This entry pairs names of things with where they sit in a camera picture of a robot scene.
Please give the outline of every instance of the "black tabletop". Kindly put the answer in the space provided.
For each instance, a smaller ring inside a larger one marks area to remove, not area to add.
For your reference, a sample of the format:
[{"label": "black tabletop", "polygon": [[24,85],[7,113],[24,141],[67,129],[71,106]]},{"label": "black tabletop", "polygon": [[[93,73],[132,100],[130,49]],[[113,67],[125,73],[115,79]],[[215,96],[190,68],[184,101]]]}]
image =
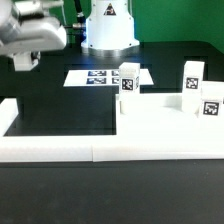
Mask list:
[{"label": "black tabletop", "polygon": [[19,116],[6,135],[116,134],[118,87],[63,87],[69,70],[118,69],[137,62],[149,69],[154,86],[141,93],[181,92],[187,60],[205,62],[204,80],[224,80],[224,55],[204,42],[142,43],[139,53],[121,58],[82,55],[78,45],[43,52],[30,72],[15,72],[12,60],[0,58],[0,99],[16,97]]},{"label": "black tabletop", "polygon": [[[20,110],[7,134],[115,134],[118,87],[64,88],[68,71],[139,62],[155,83],[142,93],[180,92],[186,60],[205,62],[204,80],[224,80],[224,55],[202,42],[144,43],[137,55],[119,59],[84,56],[71,45],[43,53],[31,72],[16,73],[1,58],[1,99],[16,97]],[[4,163],[0,223],[222,224],[223,176],[223,160]]]}]

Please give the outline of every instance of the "white cube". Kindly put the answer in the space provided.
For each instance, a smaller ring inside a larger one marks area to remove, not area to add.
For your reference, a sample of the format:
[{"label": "white cube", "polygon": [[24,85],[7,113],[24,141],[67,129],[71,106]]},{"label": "white cube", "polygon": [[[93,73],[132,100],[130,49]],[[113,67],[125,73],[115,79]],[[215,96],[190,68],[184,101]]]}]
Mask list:
[{"label": "white cube", "polygon": [[139,93],[139,63],[124,62],[119,67],[119,93]]},{"label": "white cube", "polygon": [[204,64],[201,61],[187,61],[184,66],[182,90],[183,112],[198,113],[199,111]]}]

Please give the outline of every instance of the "dark background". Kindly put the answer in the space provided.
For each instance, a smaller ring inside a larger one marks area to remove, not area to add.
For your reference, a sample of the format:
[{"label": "dark background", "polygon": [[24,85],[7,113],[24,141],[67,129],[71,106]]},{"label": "dark background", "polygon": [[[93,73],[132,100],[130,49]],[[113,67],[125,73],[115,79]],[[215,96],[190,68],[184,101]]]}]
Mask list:
[{"label": "dark background", "polygon": [[[119,59],[68,45],[43,53],[31,72],[1,57],[1,99],[16,97],[20,111],[7,136],[115,134],[118,87],[64,88],[67,72],[139,62],[155,83],[142,93],[181,92],[186,60],[205,61],[204,80],[223,81],[224,55],[204,42],[143,43]],[[222,224],[223,186],[223,160],[2,163],[0,223]]]}]

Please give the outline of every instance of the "white block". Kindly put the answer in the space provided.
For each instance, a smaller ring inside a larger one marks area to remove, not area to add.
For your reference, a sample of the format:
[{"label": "white block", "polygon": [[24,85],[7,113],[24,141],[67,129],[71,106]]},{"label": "white block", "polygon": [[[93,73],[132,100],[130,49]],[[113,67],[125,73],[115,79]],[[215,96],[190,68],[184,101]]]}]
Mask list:
[{"label": "white block", "polygon": [[119,67],[119,93],[139,93],[139,63],[124,62]]},{"label": "white block", "polygon": [[184,66],[182,111],[198,113],[201,98],[204,62],[187,61]]},{"label": "white block", "polygon": [[200,118],[224,118],[223,113],[224,82],[202,82]]}]

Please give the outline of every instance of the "white platform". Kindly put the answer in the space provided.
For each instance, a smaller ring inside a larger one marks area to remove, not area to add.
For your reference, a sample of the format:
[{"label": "white platform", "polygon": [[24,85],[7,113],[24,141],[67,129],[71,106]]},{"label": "white platform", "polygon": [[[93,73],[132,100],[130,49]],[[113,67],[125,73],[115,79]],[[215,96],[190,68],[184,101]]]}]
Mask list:
[{"label": "white platform", "polygon": [[124,115],[117,99],[116,136],[2,137],[0,162],[224,158],[223,121],[181,112],[181,94],[143,94],[135,102],[136,109],[123,102]]}]

